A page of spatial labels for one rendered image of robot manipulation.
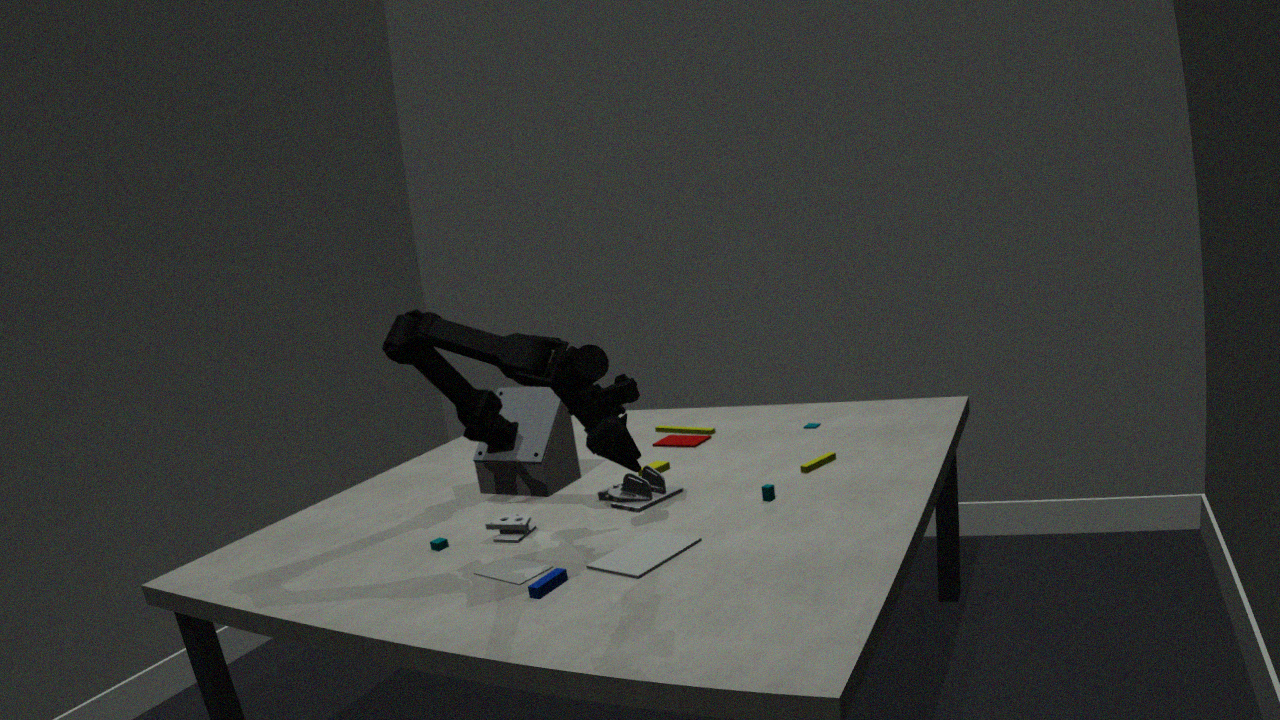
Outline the red flat rectangular plate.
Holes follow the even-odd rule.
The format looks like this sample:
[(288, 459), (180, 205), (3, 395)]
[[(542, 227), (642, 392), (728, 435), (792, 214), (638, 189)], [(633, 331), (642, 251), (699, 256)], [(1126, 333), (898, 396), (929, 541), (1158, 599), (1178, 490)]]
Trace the red flat rectangular plate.
[(654, 443), (653, 447), (690, 448), (698, 447), (698, 445), (708, 439), (712, 439), (712, 436), (667, 436), (664, 439)]

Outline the yellow flat bar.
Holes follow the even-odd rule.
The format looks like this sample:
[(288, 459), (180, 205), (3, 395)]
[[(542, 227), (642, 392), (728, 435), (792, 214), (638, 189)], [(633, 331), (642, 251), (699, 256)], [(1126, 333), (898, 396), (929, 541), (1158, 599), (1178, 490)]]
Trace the yellow flat bar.
[(698, 436), (713, 436), (716, 434), (714, 428), (694, 428), (694, 427), (655, 427), (657, 432), (664, 433), (681, 433), (681, 434), (698, 434)]
[(817, 468), (820, 468), (820, 466), (826, 465), (827, 462), (833, 461), (835, 459), (836, 459), (836, 454), (831, 454), (831, 452), (826, 454), (826, 455), (823, 455), (820, 457), (817, 457), (817, 459), (812, 460), (810, 462), (805, 462), (801, 466), (801, 473), (813, 471)]

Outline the blue rectangular block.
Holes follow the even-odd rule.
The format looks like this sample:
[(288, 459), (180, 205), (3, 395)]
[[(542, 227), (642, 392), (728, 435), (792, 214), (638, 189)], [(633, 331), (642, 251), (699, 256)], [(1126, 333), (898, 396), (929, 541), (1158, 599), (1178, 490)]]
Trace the blue rectangular block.
[(529, 596), (534, 600), (541, 600), (544, 594), (550, 593), (550, 591), (554, 591), (567, 580), (568, 577), (566, 569), (556, 568), (553, 571), (529, 585)]

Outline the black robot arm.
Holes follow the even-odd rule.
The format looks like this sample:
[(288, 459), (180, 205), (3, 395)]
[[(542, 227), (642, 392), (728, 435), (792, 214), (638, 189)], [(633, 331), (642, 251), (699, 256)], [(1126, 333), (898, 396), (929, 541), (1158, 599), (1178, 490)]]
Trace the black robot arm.
[[(502, 416), (500, 398), (492, 391), (475, 389), (434, 346), (499, 366), (507, 378), (521, 386), (550, 387), (567, 404), (605, 375), (609, 366), (605, 352), (596, 345), (570, 346), (566, 351), (568, 345), (538, 334), (493, 334), (416, 309), (396, 316), (383, 351), (396, 363), (413, 365), (451, 398), (466, 428), (465, 437), (486, 443), (488, 454), (500, 454), (515, 450), (518, 421)], [(625, 374), (616, 375), (614, 386), (602, 389), (596, 383), (596, 388), (599, 393), (594, 398), (605, 416), (612, 413), (611, 407), (632, 404), (640, 397), (637, 383)]]

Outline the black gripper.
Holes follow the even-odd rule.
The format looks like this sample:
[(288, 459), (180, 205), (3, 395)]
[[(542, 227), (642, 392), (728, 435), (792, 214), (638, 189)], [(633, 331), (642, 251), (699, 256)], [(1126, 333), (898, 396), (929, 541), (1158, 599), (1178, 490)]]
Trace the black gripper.
[[(641, 457), (641, 454), (626, 427), (627, 413), (625, 407), (622, 405), (611, 407), (612, 413), (605, 416), (594, 398), (599, 393), (596, 389), (596, 386), (593, 384), (584, 388), (564, 404), (568, 407), (567, 413), (576, 416), (585, 428), (586, 446), (593, 454), (618, 462), (632, 471), (640, 471), (637, 457)], [(620, 418), (621, 413), (626, 414)]]

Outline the yellow rectangular block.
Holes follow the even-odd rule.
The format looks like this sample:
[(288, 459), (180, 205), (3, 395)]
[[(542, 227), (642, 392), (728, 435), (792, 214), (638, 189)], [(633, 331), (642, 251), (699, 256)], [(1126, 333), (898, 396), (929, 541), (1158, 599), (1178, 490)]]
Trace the yellow rectangular block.
[[(669, 462), (668, 461), (659, 461), (659, 460), (657, 460), (657, 461), (650, 462), (648, 465), (650, 465), (652, 468), (657, 469), (657, 471), (660, 471), (660, 473), (669, 469)], [(643, 477), (643, 468), (641, 468), (640, 471), (637, 471), (639, 477)]]

